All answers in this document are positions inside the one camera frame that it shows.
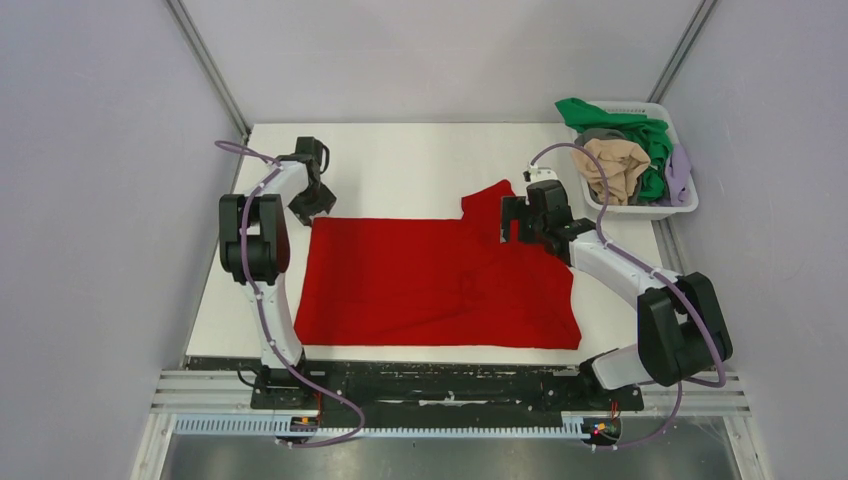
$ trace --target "white plastic basket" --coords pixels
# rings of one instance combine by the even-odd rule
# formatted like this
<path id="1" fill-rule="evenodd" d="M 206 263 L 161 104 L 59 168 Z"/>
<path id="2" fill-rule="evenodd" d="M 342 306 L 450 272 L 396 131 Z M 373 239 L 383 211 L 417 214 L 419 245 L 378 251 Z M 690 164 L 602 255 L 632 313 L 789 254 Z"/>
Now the white plastic basket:
<path id="1" fill-rule="evenodd" d="M 645 102 L 588 102 L 596 107 L 602 108 L 609 113 L 641 113 L 647 115 L 648 118 L 658 118 L 664 120 L 668 124 L 669 140 L 672 144 L 680 143 L 677 138 L 677 132 L 674 131 L 674 124 L 671 123 L 671 117 L 668 111 L 656 103 Z M 603 204 L 598 203 L 592 198 L 592 190 L 589 188 L 589 183 L 582 176 L 580 177 L 580 185 L 583 188 L 583 198 L 589 208 L 600 211 Z M 607 207 L 607 215 L 615 216 L 616 218 L 634 218 L 638 220 L 662 220 L 669 215 L 681 212 L 691 212 L 698 208 L 698 192 L 695 190 L 695 183 L 692 181 L 692 176 L 689 176 L 689 181 L 686 183 L 686 189 L 689 190 L 689 200 L 685 205 L 679 207 L 651 207 L 638 205 L 610 205 Z"/>

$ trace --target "green cloth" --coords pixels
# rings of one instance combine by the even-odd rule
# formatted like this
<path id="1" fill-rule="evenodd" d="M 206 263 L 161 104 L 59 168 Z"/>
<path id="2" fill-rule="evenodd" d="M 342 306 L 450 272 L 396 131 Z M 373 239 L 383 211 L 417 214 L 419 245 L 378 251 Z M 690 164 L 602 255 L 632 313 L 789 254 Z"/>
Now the green cloth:
<path id="1" fill-rule="evenodd" d="M 557 110 L 565 124 L 583 133 L 589 128 L 612 128 L 620 131 L 628 140 L 645 150 L 651 157 L 651 166 L 642 174 L 642 191 L 639 200 L 654 202 L 668 191 L 663 177 L 665 162 L 671 154 L 672 145 L 668 135 L 668 124 L 662 120 L 648 118 L 639 113 L 607 113 L 579 98 L 566 98 L 556 102 Z"/>

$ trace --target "gray wall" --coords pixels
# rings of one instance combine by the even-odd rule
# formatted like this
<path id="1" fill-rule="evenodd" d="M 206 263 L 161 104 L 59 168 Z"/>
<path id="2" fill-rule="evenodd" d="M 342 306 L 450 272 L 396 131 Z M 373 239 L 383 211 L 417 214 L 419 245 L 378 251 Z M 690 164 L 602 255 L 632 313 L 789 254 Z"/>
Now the gray wall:
<path id="1" fill-rule="evenodd" d="M 234 130 L 162 2 L 0 12 L 0 478 L 126 478 Z"/>
<path id="2" fill-rule="evenodd" d="M 248 121 L 550 121 L 644 100 L 697 0 L 186 0 Z"/>
<path id="3" fill-rule="evenodd" d="M 848 3 L 722 2 L 664 102 L 712 277 L 778 478 L 845 478 Z"/>

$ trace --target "clothing pile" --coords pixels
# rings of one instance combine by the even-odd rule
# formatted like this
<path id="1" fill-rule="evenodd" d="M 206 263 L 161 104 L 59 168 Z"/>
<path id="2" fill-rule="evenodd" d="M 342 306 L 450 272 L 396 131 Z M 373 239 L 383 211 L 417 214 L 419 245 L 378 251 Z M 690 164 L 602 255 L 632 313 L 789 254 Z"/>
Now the clothing pile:
<path id="1" fill-rule="evenodd" d="M 647 115 L 608 113 L 578 98 L 556 102 L 565 124 L 580 135 L 574 143 L 591 152 L 604 169 L 610 205 L 679 207 L 689 201 L 686 184 L 692 166 L 686 151 L 672 145 L 668 124 Z M 579 150 L 571 156 L 577 170 L 603 202 L 601 175 Z"/>

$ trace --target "white tabletop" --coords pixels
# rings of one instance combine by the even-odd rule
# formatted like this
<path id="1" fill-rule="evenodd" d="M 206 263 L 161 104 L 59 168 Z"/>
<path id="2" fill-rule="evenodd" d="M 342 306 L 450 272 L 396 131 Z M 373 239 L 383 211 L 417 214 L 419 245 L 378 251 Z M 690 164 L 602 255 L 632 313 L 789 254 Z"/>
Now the white tabletop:
<path id="1" fill-rule="evenodd" d="M 562 124 L 265 124 L 253 129 L 249 146 L 269 155 L 294 151 L 298 136 L 314 136 L 331 150 L 322 177 L 338 201 L 334 217 L 459 218 L 461 197 L 508 179 L 524 193 L 522 172 L 544 147 L 571 141 Z M 574 216 L 588 215 L 568 149 L 554 150 L 541 161 L 559 175 Z M 267 167 L 246 158 L 236 193 L 258 182 Z M 309 228 L 286 209 L 292 256 L 286 295 L 296 316 L 309 251 Z M 649 221 L 604 223 L 620 245 L 645 260 L 660 263 Z M 572 307 L 583 340 L 577 350 L 505 347 L 328 347 L 307 345 L 311 359 L 410 362 L 510 363 L 574 365 L 596 354 L 636 341 L 636 313 L 603 284 L 574 272 Z M 221 268 L 212 263 L 188 355 L 259 357 L 259 334 L 246 298 Z"/>

